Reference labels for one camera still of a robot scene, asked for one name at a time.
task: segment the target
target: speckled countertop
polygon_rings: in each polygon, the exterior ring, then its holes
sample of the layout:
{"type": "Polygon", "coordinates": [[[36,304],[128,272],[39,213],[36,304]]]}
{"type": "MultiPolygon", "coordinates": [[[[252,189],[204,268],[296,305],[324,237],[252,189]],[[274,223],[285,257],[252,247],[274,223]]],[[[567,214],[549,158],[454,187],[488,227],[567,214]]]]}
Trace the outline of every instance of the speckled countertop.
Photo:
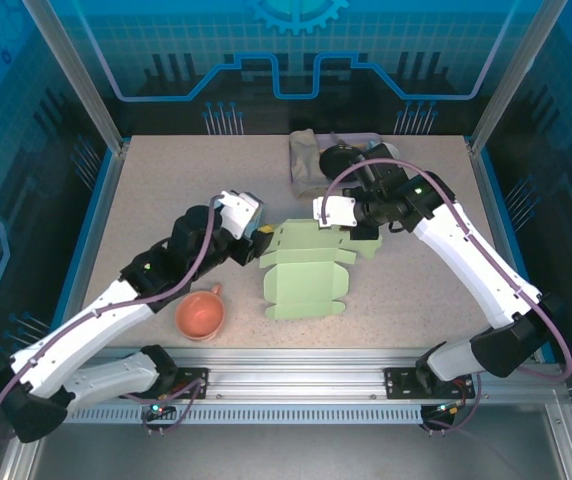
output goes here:
{"type": "MultiPolygon", "coordinates": [[[[491,240],[464,140],[460,136],[390,136],[402,158],[438,173],[478,230],[491,240]]],[[[287,136],[133,137],[88,287],[86,304],[136,254],[171,233],[175,219],[221,190],[250,191],[266,202],[263,220],[310,218],[310,201],[292,193],[287,136]]],[[[175,329],[180,300],[112,346],[166,347],[429,347],[484,329],[473,297],[448,267],[414,235],[384,233],[375,260],[347,266],[350,290],[337,316],[268,320],[263,298],[266,269],[233,261],[193,284],[224,287],[226,320],[220,334],[193,343],[175,329]]]]}

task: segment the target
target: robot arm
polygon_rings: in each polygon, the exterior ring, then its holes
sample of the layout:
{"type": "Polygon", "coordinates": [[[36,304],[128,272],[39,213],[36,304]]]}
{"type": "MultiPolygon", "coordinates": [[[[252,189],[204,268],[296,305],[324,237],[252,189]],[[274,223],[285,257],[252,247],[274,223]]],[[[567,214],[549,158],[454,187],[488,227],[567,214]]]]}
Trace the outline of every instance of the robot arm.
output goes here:
{"type": "MultiPolygon", "coordinates": [[[[365,159],[392,158],[385,145],[364,153],[365,159]]],[[[409,179],[393,165],[365,167],[355,171],[360,187],[344,189],[342,197],[329,197],[326,220],[322,198],[313,203],[320,227],[341,225],[351,229],[352,239],[376,238],[381,225],[394,222],[427,244],[453,270],[479,303],[490,328],[471,339],[442,343],[417,362],[417,377],[430,392],[439,382],[488,371],[506,377],[547,340],[548,329],[538,315],[469,240],[473,235],[500,270],[510,276],[530,298],[538,299],[547,314],[553,310],[550,297],[520,277],[483,239],[465,215],[448,187],[431,177],[446,192],[469,233],[465,234],[453,213],[435,189],[421,176],[409,179]]]]}
{"type": "MultiPolygon", "coordinates": [[[[178,384],[178,369],[158,345],[119,361],[79,369],[89,358],[134,325],[153,317],[190,291],[191,282],[233,258],[244,266],[268,247],[272,234],[258,230],[262,203],[247,193],[222,192],[213,235],[196,274],[178,292],[156,302],[110,310],[101,307],[168,292],[185,277],[204,241],[208,207],[195,206],[178,218],[172,235],[137,255],[97,300],[70,319],[94,312],[67,331],[29,368],[2,403],[6,417],[23,442],[37,440],[61,424],[68,413],[124,394],[156,399],[178,384]]],[[[64,331],[67,323],[0,364],[0,391],[41,347],[64,331]]]]}

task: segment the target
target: gear logo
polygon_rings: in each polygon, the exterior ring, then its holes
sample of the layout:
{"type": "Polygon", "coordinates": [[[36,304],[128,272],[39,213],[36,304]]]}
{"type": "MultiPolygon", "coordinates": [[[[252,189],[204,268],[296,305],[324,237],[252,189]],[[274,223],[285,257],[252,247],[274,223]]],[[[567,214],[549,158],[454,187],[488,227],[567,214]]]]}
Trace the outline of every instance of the gear logo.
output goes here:
{"type": "Polygon", "coordinates": [[[339,18],[339,9],[348,7],[347,0],[249,0],[255,20],[263,20],[267,28],[277,27],[279,33],[302,30],[313,33],[326,28],[328,19],[339,18]]]}
{"type": "Polygon", "coordinates": [[[24,31],[21,0],[0,0],[0,45],[8,50],[24,31]]]}

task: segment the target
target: orange cup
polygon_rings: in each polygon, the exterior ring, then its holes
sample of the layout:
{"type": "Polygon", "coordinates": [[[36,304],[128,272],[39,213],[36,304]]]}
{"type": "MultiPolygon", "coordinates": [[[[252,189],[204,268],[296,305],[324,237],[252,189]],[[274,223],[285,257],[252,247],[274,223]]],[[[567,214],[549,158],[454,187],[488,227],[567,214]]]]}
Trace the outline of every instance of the orange cup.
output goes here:
{"type": "Polygon", "coordinates": [[[175,325],[189,340],[204,342],[217,335],[224,324],[222,286],[216,284],[210,292],[186,295],[175,310],[175,325]]]}

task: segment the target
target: gray cloth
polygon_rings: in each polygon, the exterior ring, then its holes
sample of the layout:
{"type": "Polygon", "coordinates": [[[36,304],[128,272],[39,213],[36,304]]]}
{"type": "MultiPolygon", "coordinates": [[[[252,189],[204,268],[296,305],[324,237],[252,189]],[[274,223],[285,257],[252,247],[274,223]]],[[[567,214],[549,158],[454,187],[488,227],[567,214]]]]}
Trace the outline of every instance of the gray cloth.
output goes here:
{"type": "Polygon", "coordinates": [[[290,134],[290,175],[298,197],[322,196],[329,181],[319,168],[319,146],[309,128],[290,134]]]}

